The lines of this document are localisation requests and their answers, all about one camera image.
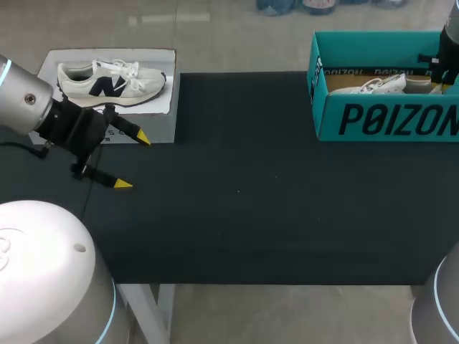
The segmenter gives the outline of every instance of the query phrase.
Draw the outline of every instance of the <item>teal shoe box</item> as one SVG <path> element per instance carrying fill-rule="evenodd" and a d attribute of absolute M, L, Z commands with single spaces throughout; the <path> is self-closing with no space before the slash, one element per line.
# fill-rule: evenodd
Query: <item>teal shoe box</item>
<path fill-rule="evenodd" d="M 429 76 L 418 54 L 435 56 L 439 32 L 316 32 L 308 88 L 323 141 L 458 142 L 459 92 L 443 95 L 330 95 L 326 75 Z"/>

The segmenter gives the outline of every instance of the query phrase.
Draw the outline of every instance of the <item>black work surface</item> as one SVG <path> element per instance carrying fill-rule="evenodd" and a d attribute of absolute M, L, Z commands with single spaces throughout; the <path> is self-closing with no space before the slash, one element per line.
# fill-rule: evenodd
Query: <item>black work surface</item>
<path fill-rule="evenodd" d="M 32 147 L 28 136 L 21 137 L 0 128 L 0 142 L 7 141 Z M 98 148 L 93 155 L 95 162 L 99 153 Z M 91 182 L 72 178 L 70 166 L 73 157 L 70 153 L 52 147 L 46 160 L 40 160 L 26 150 L 2 146 L 0 161 L 0 204 L 22 200 L 46 201 L 67 209 L 79 219 L 82 218 Z"/>
<path fill-rule="evenodd" d="M 117 282 L 423 283 L 459 145 L 319 143 L 304 72 L 181 76 L 176 144 L 104 146 L 84 222 Z"/>

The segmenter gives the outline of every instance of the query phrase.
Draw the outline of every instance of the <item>cable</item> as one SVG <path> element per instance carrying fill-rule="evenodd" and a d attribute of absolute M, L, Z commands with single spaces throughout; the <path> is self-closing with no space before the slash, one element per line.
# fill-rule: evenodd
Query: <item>cable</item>
<path fill-rule="evenodd" d="M 36 156 L 39 159 L 45 159 L 47 157 L 49 148 L 47 146 L 43 146 L 41 150 L 34 149 L 32 147 L 29 147 L 28 145 L 24 145 L 22 143 L 18 142 L 0 142 L 0 147 L 16 147 L 16 148 L 21 148 L 32 155 Z"/>

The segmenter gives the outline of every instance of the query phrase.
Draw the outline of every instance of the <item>metal frame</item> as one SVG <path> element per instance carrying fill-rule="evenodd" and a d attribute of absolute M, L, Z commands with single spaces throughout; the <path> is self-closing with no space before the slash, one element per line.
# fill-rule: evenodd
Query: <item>metal frame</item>
<path fill-rule="evenodd" d="M 170 344 L 175 285 L 160 285 L 158 302 L 150 285 L 118 285 L 148 344 Z"/>

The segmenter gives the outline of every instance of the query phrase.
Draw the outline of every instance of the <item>shoebox lid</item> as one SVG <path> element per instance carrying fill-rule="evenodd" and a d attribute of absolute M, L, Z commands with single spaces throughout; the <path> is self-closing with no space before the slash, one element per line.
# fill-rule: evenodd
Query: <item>shoebox lid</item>
<path fill-rule="evenodd" d="M 456 85 L 443 95 L 329 94 L 378 76 L 428 79 L 428 65 L 417 57 L 435 56 L 439 37 L 439 32 L 316 32 L 307 78 L 318 139 L 459 141 Z"/>
<path fill-rule="evenodd" d="M 57 87 L 57 66 L 59 63 L 73 67 L 88 66 L 95 59 L 121 59 L 125 62 L 138 62 L 140 67 L 154 68 L 166 74 L 166 84 L 161 95 L 150 102 L 133 107 L 115 106 L 116 112 L 139 125 L 152 143 L 174 142 L 176 108 L 179 94 L 179 73 L 176 70 L 175 49 L 58 49 L 48 52 L 38 77 L 53 86 L 53 98 L 62 100 Z M 94 107 L 102 111 L 104 106 Z M 38 133 L 30 133 L 33 144 L 43 144 Z M 122 132 L 109 127 L 104 143 L 137 143 Z"/>

